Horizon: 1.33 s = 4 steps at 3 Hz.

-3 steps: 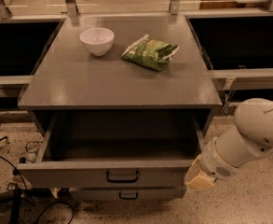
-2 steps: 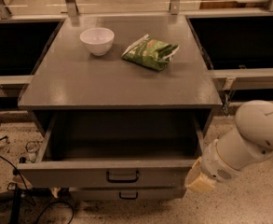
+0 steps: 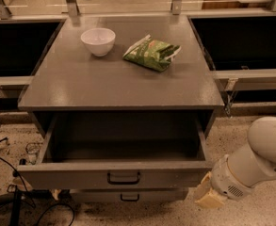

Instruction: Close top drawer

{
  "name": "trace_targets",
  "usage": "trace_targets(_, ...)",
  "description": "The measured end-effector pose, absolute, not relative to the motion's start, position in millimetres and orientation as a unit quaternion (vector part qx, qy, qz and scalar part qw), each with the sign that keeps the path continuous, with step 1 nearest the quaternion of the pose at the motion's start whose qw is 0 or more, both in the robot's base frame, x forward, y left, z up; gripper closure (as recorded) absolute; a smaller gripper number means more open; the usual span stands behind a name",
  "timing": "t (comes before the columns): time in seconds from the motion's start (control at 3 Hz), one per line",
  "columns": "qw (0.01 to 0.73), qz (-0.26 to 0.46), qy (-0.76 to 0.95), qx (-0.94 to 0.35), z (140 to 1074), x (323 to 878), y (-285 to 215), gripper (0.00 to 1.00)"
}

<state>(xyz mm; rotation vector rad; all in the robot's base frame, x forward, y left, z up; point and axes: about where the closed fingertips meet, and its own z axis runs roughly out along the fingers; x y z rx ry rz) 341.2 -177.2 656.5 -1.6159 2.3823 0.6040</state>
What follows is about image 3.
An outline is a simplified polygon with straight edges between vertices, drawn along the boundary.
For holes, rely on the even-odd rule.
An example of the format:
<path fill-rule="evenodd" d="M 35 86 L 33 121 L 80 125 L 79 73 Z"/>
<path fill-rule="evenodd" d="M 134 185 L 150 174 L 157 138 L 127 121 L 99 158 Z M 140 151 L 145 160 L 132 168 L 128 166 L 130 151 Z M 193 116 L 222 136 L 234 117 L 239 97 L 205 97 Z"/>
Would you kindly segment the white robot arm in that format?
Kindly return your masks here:
<path fill-rule="evenodd" d="M 252 123 L 248 143 L 224 155 L 207 172 L 194 193 L 201 208 L 219 208 L 227 200 L 239 201 L 254 188 L 276 180 L 276 117 L 260 118 Z"/>

